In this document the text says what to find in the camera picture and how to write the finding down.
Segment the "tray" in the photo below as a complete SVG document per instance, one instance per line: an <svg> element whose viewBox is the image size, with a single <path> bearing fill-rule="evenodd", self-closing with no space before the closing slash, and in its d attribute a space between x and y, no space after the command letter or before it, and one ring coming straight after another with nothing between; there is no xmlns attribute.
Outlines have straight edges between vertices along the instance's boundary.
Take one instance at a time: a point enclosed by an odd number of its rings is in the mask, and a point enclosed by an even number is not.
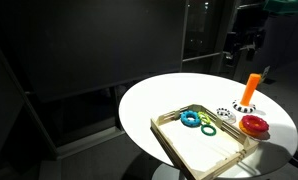
<svg viewBox="0 0 298 180"><path fill-rule="evenodd" d="M200 127L189 128L182 125L180 114L187 110L205 112L217 134L206 136L198 133ZM158 119L152 118L151 130L174 166L189 180L214 179L252 154L258 146L258 141L197 104L166 113ZM199 158L203 156L212 157L212 160L208 158L208 162L199 163Z"/></svg>

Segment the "red ring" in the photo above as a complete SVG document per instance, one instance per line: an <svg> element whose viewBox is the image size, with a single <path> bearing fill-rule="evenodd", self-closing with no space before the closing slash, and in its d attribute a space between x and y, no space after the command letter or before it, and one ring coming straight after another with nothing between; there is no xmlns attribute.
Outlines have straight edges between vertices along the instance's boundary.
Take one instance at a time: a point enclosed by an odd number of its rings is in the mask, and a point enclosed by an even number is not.
<svg viewBox="0 0 298 180"><path fill-rule="evenodd" d="M269 129L267 122L257 116L246 115L241 121L243 126L251 131L266 132Z"/></svg>
<svg viewBox="0 0 298 180"><path fill-rule="evenodd" d="M257 132L257 131L251 131L248 130L247 128L245 128L242 124L242 121L239 122L239 128L246 134L253 136L253 137L257 137L258 135L261 134L261 132Z"/></svg>

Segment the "blue ring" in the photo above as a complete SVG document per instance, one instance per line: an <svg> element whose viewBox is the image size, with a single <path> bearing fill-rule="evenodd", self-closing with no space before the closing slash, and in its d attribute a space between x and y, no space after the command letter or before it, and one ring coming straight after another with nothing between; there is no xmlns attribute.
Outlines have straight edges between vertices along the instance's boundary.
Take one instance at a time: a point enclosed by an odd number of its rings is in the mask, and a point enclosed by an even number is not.
<svg viewBox="0 0 298 180"><path fill-rule="evenodd" d="M198 114L193 111L185 111L181 114L181 122L188 127L197 127L200 126L201 120L198 117Z"/></svg>

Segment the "black and white ring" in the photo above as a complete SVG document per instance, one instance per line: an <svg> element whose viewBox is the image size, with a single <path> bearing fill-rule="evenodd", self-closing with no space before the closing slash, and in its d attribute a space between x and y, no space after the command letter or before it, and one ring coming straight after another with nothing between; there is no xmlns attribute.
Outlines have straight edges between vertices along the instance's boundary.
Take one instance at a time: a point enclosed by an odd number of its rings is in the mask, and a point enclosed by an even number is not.
<svg viewBox="0 0 298 180"><path fill-rule="evenodd" d="M233 101L232 106L235 110L242 113L252 113L256 110L256 105L250 104L249 106L243 106L238 100Z"/></svg>
<svg viewBox="0 0 298 180"><path fill-rule="evenodd" d="M227 123L233 124L236 122L236 116L226 108L218 108L217 115L220 119L226 121Z"/></svg>

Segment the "round white table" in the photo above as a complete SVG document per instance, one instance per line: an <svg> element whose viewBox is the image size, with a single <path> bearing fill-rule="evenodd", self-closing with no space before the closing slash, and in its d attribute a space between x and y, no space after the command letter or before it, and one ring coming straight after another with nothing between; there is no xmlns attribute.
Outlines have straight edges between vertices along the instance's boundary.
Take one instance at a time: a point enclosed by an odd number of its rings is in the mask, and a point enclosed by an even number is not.
<svg viewBox="0 0 298 180"><path fill-rule="evenodd" d="M229 79L204 74L173 73L155 76L139 82L126 92L120 102L119 116L124 130L140 148L173 166L150 129L150 119L190 104L201 104L215 114L219 107L229 109L236 115L234 125L238 127L239 120L246 114L234 110L232 102L242 98L245 87ZM297 129L284 109L257 90L250 103L257 107L257 111L252 114L269 124L270 138L261 141L253 154L219 177L264 175L284 166L296 152Z"/></svg>

